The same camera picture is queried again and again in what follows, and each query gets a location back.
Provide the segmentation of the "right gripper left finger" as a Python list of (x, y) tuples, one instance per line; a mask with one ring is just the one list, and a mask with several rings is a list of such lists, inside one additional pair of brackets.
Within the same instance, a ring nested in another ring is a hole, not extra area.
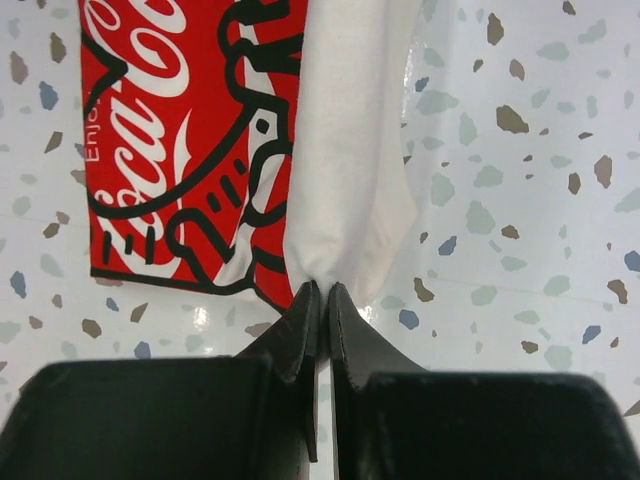
[(320, 292), (234, 356), (54, 363), (1, 433), (5, 479), (305, 479), (317, 454)]

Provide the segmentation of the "white t shirt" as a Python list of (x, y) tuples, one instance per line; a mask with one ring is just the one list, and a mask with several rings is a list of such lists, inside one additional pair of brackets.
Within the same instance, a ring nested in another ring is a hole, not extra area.
[(359, 305), (416, 216), (400, 142), (415, 1), (83, 1), (90, 271), (286, 309)]

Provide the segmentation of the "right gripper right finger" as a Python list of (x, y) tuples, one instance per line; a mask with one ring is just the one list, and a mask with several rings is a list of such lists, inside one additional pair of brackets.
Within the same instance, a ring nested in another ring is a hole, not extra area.
[(340, 479), (635, 479), (618, 409), (575, 374), (430, 372), (327, 299)]

